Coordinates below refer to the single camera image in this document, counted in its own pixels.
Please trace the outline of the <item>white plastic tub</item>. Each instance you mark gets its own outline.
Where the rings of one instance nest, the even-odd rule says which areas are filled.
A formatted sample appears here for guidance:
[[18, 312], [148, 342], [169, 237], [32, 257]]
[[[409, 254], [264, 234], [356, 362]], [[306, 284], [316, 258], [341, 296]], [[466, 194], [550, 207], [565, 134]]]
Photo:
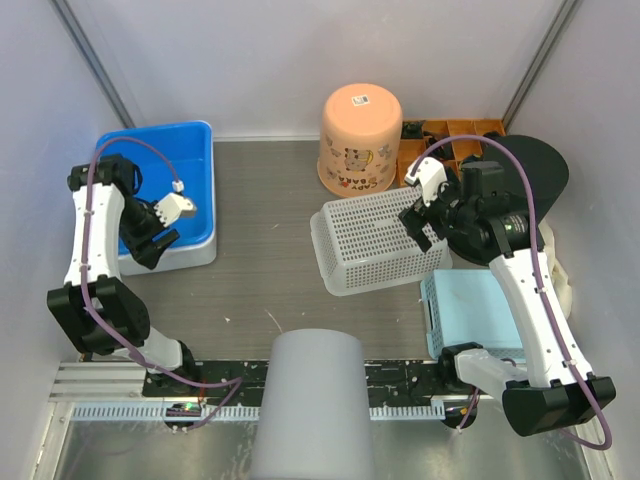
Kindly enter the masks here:
[[217, 238], [216, 230], [213, 230], [205, 240], [199, 243], [178, 246], [175, 242], [162, 254], [154, 269], [138, 264], [130, 254], [120, 255], [118, 266], [122, 275], [135, 276], [208, 265], [215, 260], [216, 255]]

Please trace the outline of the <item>white translucent basket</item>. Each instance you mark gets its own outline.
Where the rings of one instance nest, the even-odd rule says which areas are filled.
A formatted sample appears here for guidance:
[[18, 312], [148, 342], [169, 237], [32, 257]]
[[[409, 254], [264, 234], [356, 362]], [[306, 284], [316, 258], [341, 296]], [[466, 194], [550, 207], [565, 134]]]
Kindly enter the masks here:
[[419, 194], [400, 188], [329, 201], [310, 219], [320, 275], [329, 293], [349, 296], [419, 282], [437, 269], [450, 269], [447, 242], [430, 227], [423, 252], [399, 220]]

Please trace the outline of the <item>blue plastic basket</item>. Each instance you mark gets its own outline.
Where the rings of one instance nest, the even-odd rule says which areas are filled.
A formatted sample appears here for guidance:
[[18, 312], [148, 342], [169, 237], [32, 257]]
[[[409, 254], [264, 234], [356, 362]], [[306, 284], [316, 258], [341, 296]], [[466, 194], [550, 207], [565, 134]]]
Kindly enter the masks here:
[[208, 123], [191, 121], [114, 131], [103, 135], [96, 146], [121, 137], [136, 138], [144, 144], [118, 141], [104, 153], [120, 154], [140, 168], [139, 199], [159, 201], [171, 192], [171, 171], [175, 170], [184, 184], [185, 196], [196, 204], [194, 217], [172, 225], [179, 233], [178, 246], [202, 242], [216, 230], [213, 135]]

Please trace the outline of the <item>light blue perforated basket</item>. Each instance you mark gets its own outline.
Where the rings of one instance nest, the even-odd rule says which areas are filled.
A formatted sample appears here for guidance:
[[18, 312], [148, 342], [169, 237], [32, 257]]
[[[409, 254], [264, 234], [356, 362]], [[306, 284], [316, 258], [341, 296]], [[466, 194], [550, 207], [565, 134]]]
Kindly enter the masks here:
[[525, 362], [507, 300], [488, 270], [438, 269], [420, 283], [429, 355], [475, 342], [496, 358]]

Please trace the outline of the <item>orange plastic container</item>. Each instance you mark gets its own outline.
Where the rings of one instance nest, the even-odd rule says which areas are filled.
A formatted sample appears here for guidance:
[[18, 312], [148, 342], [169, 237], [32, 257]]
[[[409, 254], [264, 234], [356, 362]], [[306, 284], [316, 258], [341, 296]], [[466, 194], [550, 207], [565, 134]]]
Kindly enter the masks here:
[[397, 98], [371, 83], [334, 91], [322, 112], [317, 173], [335, 195], [380, 193], [393, 184], [403, 112]]

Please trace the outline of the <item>large black container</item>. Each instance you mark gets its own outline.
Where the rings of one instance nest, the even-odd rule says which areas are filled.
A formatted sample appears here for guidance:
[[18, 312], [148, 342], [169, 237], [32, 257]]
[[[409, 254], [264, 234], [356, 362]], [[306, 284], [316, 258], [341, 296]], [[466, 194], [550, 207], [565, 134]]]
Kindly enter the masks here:
[[535, 221], [540, 222], [563, 192], [569, 169], [562, 155], [547, 143], [526, 135], [492, 136], [494, 146], [466, 158], [459, 169], [463, 196], [475, 197], [480, 218], [489, 227], [488, 248], [451, 247], [463, 259], [486, 266], [500, 253], [531, 246], [523, 169], [533, 196]]

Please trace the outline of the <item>grey plastic container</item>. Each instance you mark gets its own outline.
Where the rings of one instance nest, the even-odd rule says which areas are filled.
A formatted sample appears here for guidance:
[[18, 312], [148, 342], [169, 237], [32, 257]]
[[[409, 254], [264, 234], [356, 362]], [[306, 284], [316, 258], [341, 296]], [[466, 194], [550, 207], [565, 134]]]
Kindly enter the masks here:
[[364, 356], [357, 338], [301, 329], [275, 339], [249, 476], [375, 478]]

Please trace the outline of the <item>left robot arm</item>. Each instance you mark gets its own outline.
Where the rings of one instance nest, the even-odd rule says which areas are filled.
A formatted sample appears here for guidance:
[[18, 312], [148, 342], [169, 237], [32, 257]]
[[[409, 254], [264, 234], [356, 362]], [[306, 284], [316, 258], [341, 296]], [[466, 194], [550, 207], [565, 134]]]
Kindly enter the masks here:
[[200, 371], [189, 348], [152, 327], [144, 302], [121, 278], [118, 255], [125, 246], [140, 266], [153, 270], [179, 238], [174, 223], [197, 208], [179, 178], [159, 201], [138, 198], [140, 168], [120, 154], [76, 166], [67, 178], [75, 211], [72, 256], [61, 287], [46, 304], [76, 350], [129, 358], [152, 381], [178, 396], [194, 393]]

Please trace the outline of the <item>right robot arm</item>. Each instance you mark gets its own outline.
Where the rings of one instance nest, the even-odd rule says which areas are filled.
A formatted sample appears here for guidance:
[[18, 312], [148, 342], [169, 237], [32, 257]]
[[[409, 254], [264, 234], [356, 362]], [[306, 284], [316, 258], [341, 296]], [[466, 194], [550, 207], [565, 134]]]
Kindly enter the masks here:
[[498, 281], [522, 343], [526, 368], [517, 369], [471, 342], [445, 348], [438, 379], [459, 394], [470, 385], [499, 400], [512, 429], [527, 437], [602, 420], [616, 397], [613, 380], [598, 376], [577, 345], [547, 271], [534, 213], [514, 210], [496, 162], [472, 161], [462, 177], [448, 176], [430, 157], [409, 167], [405, 181], [420, 189], [399, 219], [423, 252], [441, 239], [469, 242]]

